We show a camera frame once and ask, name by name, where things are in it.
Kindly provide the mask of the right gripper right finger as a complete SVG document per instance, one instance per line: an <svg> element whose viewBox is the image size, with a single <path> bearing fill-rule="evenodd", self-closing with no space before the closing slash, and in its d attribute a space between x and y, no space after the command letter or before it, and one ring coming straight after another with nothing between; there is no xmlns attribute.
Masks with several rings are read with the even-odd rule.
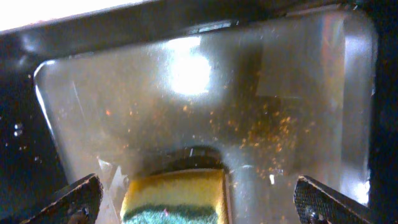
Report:
<svg viewBox="0 0 398 224"><path fill-rule="evenodd" d="M314 178L301 175L294 189L301 223L372 223L370 209Z"/></svg>

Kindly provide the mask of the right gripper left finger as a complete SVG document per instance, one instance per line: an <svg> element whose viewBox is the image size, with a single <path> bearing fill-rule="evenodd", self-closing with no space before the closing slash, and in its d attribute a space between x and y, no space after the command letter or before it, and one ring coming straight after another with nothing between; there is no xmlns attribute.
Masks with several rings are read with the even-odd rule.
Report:
<svg viewBox="0 0 398 224"><path fill-rule="evenodd" d="M89 174L37 202L18 216L19 223L95 223L103 198L98 175Z"/></svg>

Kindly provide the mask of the yellow green sponge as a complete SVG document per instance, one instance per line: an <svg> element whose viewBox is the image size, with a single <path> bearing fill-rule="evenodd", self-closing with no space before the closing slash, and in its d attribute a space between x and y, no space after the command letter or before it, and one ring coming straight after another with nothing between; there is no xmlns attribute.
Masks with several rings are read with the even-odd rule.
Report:
<svg viewBox="0 0 398 224"><path fill-rule="evenodd" d="M229 223L229 193L221 169L187 169L130 182L122 223Z"/></svg>

